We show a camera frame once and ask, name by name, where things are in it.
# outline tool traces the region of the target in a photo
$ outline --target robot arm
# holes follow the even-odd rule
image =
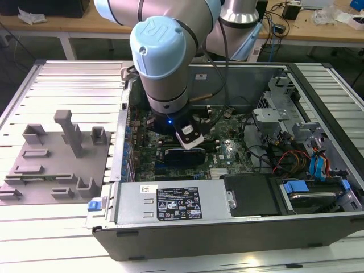
[[[188,65],[206,41],[225,55],[220,17],[231,59],[245,59],[261,24],[257,0],[95,0],[102,17],[133,27],[130,46],[148,101],[161,123],[172,123],[185,149],[204,137],[189,111]]]

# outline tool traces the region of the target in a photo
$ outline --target barcode sticker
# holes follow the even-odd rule
[[[260,47],[255,47],[253,49],[253,54],[252,55],[259,55],[260,54]]]

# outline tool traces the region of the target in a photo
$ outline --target light blue joint cap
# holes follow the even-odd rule
[[[94,0],[94,3],[95,3],[96,10],[100,14],[101,17],[116,23],[114,16],[111,13],[111,9],[110,9],[108,0]]]
[[[187,44],[177,21],[166,16],[152,16],[133,28],[130,47],[138,72],[158,80],[168,77],[181,66]]]
[[[210,12],[212,14],[212,19],[213,19],[212,25],[215,25],[215,22],[217,21],[217,19],[220,16],[221,1],[220,0],[205,0],[205,2],[209,6]]]

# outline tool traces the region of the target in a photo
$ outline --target motherboard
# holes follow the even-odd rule
[[[213,119],[221,108],[207,106],[203,111],[199,122]],[[189,151],[182,149],[173,134],[150,131],[146,126],[150,116],[143,110],[130,113],[135,181],[219,179],[225,174],[254,172],[241,134],[246,115],[228,109],[204,142]]]

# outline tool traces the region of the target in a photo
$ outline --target sticker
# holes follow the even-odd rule
[[[140,185],[140,193],[156,193],[158,185]]]
[[[207,80],[207,74],[196,74],[196,80]]]
[[[159,221],[202,219],[198,187],[155,190]]]

